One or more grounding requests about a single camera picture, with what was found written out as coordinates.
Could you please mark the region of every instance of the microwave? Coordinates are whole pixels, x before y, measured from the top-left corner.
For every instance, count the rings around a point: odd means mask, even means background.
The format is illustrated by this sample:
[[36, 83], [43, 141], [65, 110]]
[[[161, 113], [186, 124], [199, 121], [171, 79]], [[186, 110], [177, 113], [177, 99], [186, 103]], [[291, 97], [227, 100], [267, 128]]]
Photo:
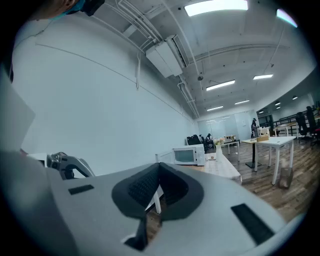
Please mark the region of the microwave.
[[181, 146], [172, 149], [175, 165], [205, 165], [205, 148], [203, 144]]

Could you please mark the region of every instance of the white wall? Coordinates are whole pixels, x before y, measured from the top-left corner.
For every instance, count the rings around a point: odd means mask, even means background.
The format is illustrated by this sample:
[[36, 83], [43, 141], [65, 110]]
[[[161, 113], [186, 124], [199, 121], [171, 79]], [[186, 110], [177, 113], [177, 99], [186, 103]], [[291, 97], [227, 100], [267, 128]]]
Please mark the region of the white wall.
[[199, 133], [175, 85], [143, 57], [136, 90], [137, 50], [93, 19], [67, 15], [26, 36], [13, 53], [13, 86], [35, 112], [27, 153], [63, 151], [102, 175], [154, 162]]

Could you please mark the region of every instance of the wooden floor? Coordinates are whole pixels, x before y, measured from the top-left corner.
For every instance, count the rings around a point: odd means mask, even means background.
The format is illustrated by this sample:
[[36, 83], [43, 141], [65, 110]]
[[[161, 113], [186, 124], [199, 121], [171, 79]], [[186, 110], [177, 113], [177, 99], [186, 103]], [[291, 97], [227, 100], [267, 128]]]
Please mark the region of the wooden floor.
[[[295, 216], [308, 210], [319, 184], [320, 146], [315, 145], [311, 148], [310, 141], [294, 140], [293, 180], [289, 189], [280, 189], [277, 185], [271, 184], [275, 170], [276, 150], [274, 148], [272, 149], [271, 167], [268, 167], [269, 148], [258, 145], [258, 161], [262, 165], [258, 167], [257, 172], [245, 164], [252, 161], [251, 144], [240, 143], [240, 162], [234, 153], [237, 152], [236, 147], [230, 146], [230, 155], [228, 155], [228, 147], [222, 148], [222, 152], [241, 174], [242, 186], [272, 205], [286, 221], [289, 222]], [[285, 145], [280, 149], [278, 177], [281, 167], [289, 166], [289, 159], [290, 149]], [[161, 207], [165, 207], [165, 199], [160, 202]], [[160, 228], [160, 216], [155, 209], [152, 209], [147, 214], [148, 239], [152, 240]]]

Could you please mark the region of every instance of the black rubber pad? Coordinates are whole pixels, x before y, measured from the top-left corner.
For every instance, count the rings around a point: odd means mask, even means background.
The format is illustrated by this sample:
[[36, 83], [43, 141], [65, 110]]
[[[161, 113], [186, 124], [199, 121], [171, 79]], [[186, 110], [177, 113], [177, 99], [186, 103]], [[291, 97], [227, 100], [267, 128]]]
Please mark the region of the black rubber pad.
[[245, 203], [232, 206], [231, 210], [257, 245], [275, 234]]
[[69, 188], [69, 192], [71, 195], [79, 194], [88, 190], [92, 190], [94, 187], [92, 185], [84, 185], [84, 186], [77, 186], [73, 188]]

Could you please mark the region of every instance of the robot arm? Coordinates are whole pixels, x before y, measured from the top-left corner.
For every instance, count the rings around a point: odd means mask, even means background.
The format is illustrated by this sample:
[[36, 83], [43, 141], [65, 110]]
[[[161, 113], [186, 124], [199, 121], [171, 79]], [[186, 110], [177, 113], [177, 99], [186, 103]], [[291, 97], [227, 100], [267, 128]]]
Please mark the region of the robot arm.
[[62, 152], [47, 155], [47, 167], [57, 169], [63, 180], [69, 180], [74, 178], [73, 169], [76, 169], [84, 177], [94, 177], [95, 174], [89, 167], [88, 163], [75, 156], [66, 155]]

